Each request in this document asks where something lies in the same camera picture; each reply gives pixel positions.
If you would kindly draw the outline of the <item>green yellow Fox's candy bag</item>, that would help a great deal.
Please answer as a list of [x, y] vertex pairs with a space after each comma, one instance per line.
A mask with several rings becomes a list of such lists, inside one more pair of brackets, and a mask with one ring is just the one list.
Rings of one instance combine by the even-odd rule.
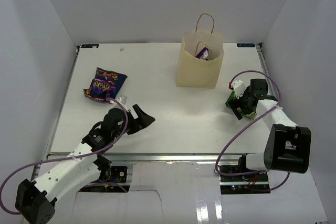
[[231, 94], [230, 94], [230, 96], [226, 100], [225, 105], [226, 105], [227, 108], [231, 109], [232, 112], [234, 113], [234, 115], [236, 116], [236, 114], [235, 114], [235, 110], [236, 110], [236, 108], [235, 108], [235, 100], [236, 100], [236, 97], [234, 95], [234, 92], [232, 91]]

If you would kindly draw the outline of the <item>dark blue Kroks chip bag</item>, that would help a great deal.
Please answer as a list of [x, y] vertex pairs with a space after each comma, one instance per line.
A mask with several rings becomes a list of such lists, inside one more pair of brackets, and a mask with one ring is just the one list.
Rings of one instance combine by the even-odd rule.
[[83, 89], [84, 96], [99, 102], [115, 99], [128, 76], [111, 70], [96, 68], [90, 87]]

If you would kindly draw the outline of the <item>purple snack pouch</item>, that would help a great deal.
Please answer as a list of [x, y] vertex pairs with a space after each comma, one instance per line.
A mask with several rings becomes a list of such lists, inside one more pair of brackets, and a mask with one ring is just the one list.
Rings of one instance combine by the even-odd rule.
[[209, 58], [209, 49], [207, 47], [204, 47], [195, 57], [197, 59], [208, 61]]

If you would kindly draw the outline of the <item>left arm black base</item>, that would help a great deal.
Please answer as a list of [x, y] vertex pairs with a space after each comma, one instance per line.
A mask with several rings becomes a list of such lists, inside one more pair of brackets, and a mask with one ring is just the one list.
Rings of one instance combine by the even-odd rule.
[[108, 183], [125, 183], [127, 181], [128, 168], [126, 166], [114, 166], [110, 160], [104, 156], [99, 156], [94, 162], [100, 171], [99, 178], [93, 181], [95, 186], [93, 191], [102, 191], [105, 193], [123, 192], [118, 186], [108, 185]]

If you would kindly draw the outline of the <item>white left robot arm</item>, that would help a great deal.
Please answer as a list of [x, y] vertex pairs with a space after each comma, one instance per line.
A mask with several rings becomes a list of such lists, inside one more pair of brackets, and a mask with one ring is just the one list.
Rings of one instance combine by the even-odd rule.
[[150, 126], [155, 118], [133, 105], [137, 117], [120, 107], [111, 108], [77, 147], [48, 172], [18, 185], [15, 208], [29, 223], [48, 223], [55, 204], [70, 192], [91, 182], [110, 178], [111, 162], [103, 154], [123, 135], [132, 135]]

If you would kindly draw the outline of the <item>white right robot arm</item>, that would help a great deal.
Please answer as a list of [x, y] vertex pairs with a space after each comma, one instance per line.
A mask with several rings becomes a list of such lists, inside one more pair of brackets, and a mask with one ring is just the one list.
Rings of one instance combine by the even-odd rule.
[[298, 126], [287, 117], [278, 100], [268, 94], [265, 79], [251, 79], [245, 86], [241, 80], [230, 85], [234, 98], [228, 104], [241, 120], [244, 116], [254, 115], [261, 118], [270, 130], [263, 152], [246, 154], [245, 163], [238, 166], [238, 177], [247, 182], [256, 171], [280, 170], [304, 174], [308, 170], [311, 131]]

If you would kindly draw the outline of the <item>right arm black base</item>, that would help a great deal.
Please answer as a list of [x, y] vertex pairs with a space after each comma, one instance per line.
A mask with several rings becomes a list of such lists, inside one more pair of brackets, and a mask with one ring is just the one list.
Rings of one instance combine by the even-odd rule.
[[252, 174], [242, 176], [223, 176], [219, 175], [220, 192], [222, 195], [249, 195], [249, 194], [268, 194], [270, 184], [267, 174]]

